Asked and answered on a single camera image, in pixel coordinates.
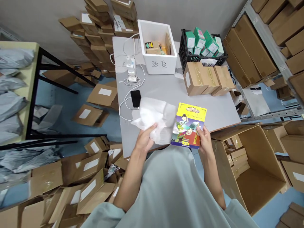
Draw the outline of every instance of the black plastic crate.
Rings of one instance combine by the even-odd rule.
[[[178,51],[178,55],[180,56],[180,63],[183,68],[183,72],[185,71],[187,62],[199,62],[201,59],[215,59],[217,60],[216,66],[221,66],[225,60],[228,58],[228,55],[226,53],[225,47],[223,45],[224,54],[221,57],[204,57],[201,55],[194,55],[190,54],[188,47],[187,47],[187,41],[186,41],[186,34],[185,32],[188,32],[190,30],[182,29],[181,30],[181,39],[180,39],[180,50]],[[219,34],[211,34],[213,37],[219,37],[221,36]]]

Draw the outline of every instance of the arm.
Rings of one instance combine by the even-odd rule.
[[[205,183],[215,201],[223,210],[225,210],[226,203],[224,199],[223,189],[219,180],[210,132],[205,126],[203,127],[203,130],[201,130],[199,127],[197,127],[196,130],[200,136],[201,145],[199,147],[199,156],[204,167]]]
[[[143,165],[148,151],[154,144],[149,135],[156,126],[157,125],[154,124],[146,131],[140,131],[123,181],[114,199],[113,204],[116,207],[123,209],[125,212],[127,212],[134,204],[139,193],[143,175]]]

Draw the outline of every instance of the comic book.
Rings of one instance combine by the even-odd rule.
[[[171,144],[198,149],[200,137],[196,127],[203,129],[207,109],[179,103],[173,127]]]

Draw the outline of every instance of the person's hand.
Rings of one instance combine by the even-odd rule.
[[[213,148],[211,143],[210,132],[208,129],[203,127],[203,130],[200,129],[199,126],[196,127],[197,134],[200,136],[200,146],[199,149],[202,153],[205,154],[213,154]]]
[[[150,133],[157,127],[157,123],[153,124],[147,130],[140,130],[135,144],[136,150],[147,153],[154,144],[154,141],[150,139]]]

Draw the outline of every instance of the black metal table frame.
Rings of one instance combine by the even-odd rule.
[[[57,65],[52,64],[43,64],[42,63],[42,57],[45,56],[46,58],[50,59],[51,61],[55,62]],[[64,144],[71,144],[71,143],[77,143],[77,140],[73,141],[65,141],[65,142],[49,142],[55,139],[66,139],[66,138],[89,138],[89,137],[100,137],[100,136],[106,136],[105,134],[62,134],[62,135],[46,135],[39,133],[35,130],[32,130],[32,122],[34,117],[34,108],[35,108],[35,101],[37,96],[37,89],[38,89],[38,83],[39,80],[45,81],[49,84],[52,84],[54,86],[57,86],[59,88],[62,88],[68,92],[78,94],[77,91],[72,90],[66,86],[63,86],[57,82],[54,82],[48,78],[40,76],[40,70],[68,70],[69,72],[75,74],[77,77],[81,78],[85,82],[89,83],[92,86],[95,86],[96,84],[91,82],[89,79],[78,73],[73,68],[69,67],[64,62],[60,61],[58,58],[54,57],[52,54],[44,50],[43,48],[39,47],[38,51],[38,57],[37,57],[37,66],[35,70],[35,77],[34,77],[34,83],[33,83],[33,90],[32,90],[32,99],[30,102],[30,109],[29,109],[29,115],[28,115],[28,123],[27,123],[27,129],[26,129],[26,136],[25,140],[36,140],[31,142],[24,142],[24,143],[13,143],[5,146],[0,146],[0,150],[7,150],[7,149],[24,149],[24,148],[30,148],[30,147],[40,147],[40,146],[50,146],[50,145],[64,145]]]

